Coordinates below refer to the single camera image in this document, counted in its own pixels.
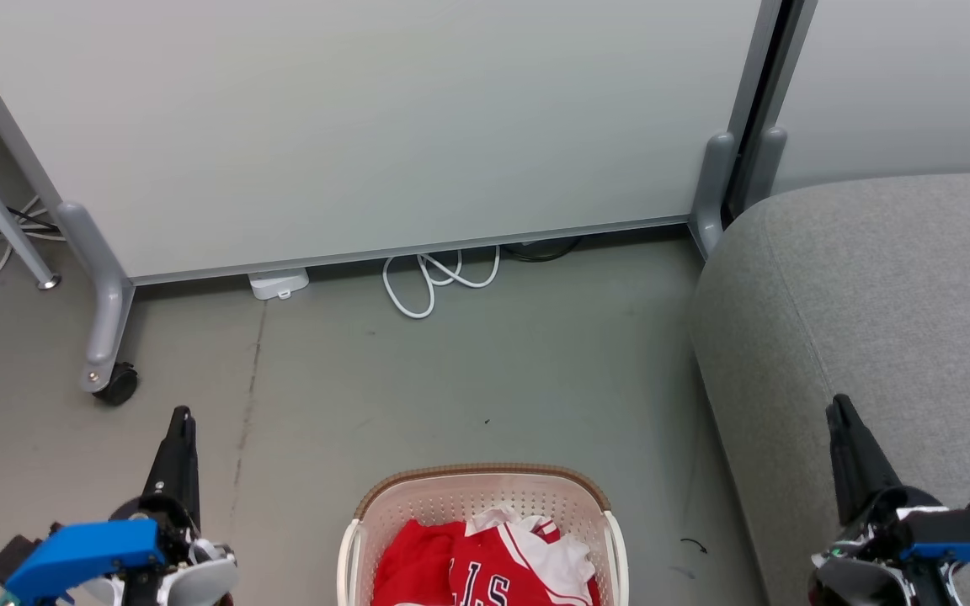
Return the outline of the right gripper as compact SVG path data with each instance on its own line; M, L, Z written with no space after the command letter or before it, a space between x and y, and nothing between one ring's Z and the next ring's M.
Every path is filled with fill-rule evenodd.
M901 486L849 396L825 407L840 537L812 555L811 606L963 606L954 561L901 561L892 525L900 511L945 513L927 492Z

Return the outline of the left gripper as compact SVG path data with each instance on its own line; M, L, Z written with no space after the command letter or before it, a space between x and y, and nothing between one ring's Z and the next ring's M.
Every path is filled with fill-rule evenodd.
M111 520L151 518L165 563L112 572L81 584L103 606L232 606L237 556L224 542L200 533L199 450L196 421L175 407L142 496L124 503Z

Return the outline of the red and white jersey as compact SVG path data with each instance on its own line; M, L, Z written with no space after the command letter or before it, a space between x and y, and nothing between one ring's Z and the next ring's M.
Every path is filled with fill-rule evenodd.
M601 606L589 555L553 518L490 508L469 518L454 542L454 606Z

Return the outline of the grey fabric sofa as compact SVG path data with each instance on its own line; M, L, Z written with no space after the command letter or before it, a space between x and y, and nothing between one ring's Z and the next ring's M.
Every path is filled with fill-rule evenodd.
M794 189L725 230L690 337L770 606L839 533L825 407L903 483L970 502L970 173Z

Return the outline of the black caster wheel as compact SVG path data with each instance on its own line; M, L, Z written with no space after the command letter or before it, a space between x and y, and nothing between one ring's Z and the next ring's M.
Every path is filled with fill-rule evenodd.
M139 383L135 365L131 362L116 362L108 384L94 392L93 398L109 407L120 407L134 396Z

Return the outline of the white power adapter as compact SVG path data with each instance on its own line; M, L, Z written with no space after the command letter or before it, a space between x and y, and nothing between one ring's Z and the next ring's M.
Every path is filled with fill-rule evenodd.
M250 273L248 280L258 300L286 300L311 283L306 268Z

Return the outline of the cream laundry basket brown rim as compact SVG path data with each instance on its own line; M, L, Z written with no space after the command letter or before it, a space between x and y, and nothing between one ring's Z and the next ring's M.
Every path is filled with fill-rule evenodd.
M601 606L630 606L630 567L607 495L583 473L558 465L439 465L389 476L361 499L336 568L338 606L369 606L382 552L409 520L446 524L507 506L546 515L589 546Z

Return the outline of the white partition panel grey frame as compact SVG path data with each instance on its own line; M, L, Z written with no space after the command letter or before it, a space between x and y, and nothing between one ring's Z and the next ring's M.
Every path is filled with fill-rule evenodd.
M970 173L970 0L779 0L725 206Z
M93 285L721 233L779 0L0 0L0 136Z

